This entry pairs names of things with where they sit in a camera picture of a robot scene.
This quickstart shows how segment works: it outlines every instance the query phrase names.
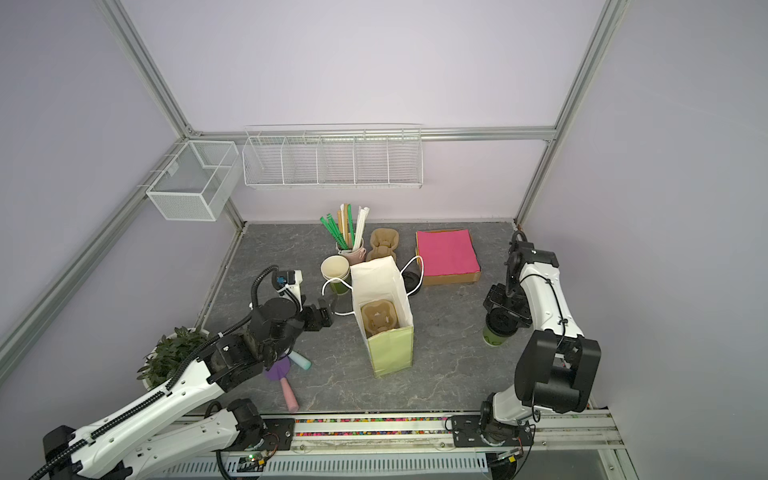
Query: light green paper bag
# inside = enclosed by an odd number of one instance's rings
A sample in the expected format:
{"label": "light green paper bag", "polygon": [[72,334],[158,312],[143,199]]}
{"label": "light green paper bag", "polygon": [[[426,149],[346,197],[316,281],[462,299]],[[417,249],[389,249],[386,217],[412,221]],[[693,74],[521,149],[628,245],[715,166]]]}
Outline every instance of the light green paper bag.
{"label": "light green paper bag", "polygon": [[[392,257],[358,263],[352,274],[352,304],[363,340],[377,377],[407,369],[413,362],[413,315],[402,274]],[[399,328],[366,338],[360,310],[374,300],[389,300],[395,305]]]}

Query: paper cup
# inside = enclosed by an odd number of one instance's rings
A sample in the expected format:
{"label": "paper cup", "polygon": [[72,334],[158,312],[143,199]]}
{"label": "paper cup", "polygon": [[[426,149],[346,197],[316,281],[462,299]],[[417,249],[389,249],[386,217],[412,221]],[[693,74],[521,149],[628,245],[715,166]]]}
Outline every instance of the paper cup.
{"label": "paper cup", "polygon": [[[320,272],[326,280],[340,278],[349,283],[349,261],[341,255],[333,255],[323,260],[323,263],[320,265]],[[331,280],[329,286],[336,295],[349,292],[349,288],[341,283],[340,280]]]}

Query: potted plant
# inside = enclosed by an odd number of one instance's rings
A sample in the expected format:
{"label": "potted plant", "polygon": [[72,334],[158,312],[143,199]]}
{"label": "potted plant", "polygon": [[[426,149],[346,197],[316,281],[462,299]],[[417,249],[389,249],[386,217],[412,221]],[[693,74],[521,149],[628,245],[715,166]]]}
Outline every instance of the potted plant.
{"label": "potted plant", "polygon": [[186,326],[174,328],[169,336],[163,335],[152,352],[147,356],[136,377],[144,384],[147,391],[162,385],[171,377],[179,364],[192,353],[192,350],[208,340],[209,333],[203,329],[188,329]]}

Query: gray marble table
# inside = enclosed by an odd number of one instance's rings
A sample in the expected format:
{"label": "gray marble table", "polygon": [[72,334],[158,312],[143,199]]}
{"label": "gray marble table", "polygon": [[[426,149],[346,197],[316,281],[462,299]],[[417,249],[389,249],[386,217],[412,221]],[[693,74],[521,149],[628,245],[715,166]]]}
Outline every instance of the gray marble table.
{"label": "gray marble table", "polygon": [[[377,379],[353,316],[335,316],[333,327],[306,332],[296,351],[310,359],[311,369],[291,366],[288,380],[302,411],[476,410],[490,392],[509,387],[517,360],[531,335],[520,329],[504,345],[483,342],[485,294],[503,281],[510,223],[381,223],[366,228],[366,246],[376,227],[400,232],[396,250],[402,268],[413,256],[417,230],[468,228],[482,268],[477,283],[423,286],[410,297],[415,338],[413,367]],[[227,272],[205,328],[218,332],[248,312],[253,278],[272,263],[303,272],[302,293],[316,303],[323,285],[319,266],[335,253],[322,225],[252,224]],[[271,295],[266,284],[260,298]],[[262,413],[285,412],[278,382],[250,379],[222,399],[250,397]]]}

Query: pink handle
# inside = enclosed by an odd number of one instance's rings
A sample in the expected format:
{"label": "pink handle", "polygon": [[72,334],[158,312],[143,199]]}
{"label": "pink handle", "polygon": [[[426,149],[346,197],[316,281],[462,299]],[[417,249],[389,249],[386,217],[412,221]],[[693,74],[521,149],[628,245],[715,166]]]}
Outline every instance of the pink handle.
{"label": "pink handle", "polygon": [[299,411],[299,403],[296,401],[296,397],[293,395],[293,390],[288,385],[288,380],[283,377],[280,379],[280,385],[283,387],[283,396],[286,398],[286,404],[288,405],[288,412],[296,413]]}

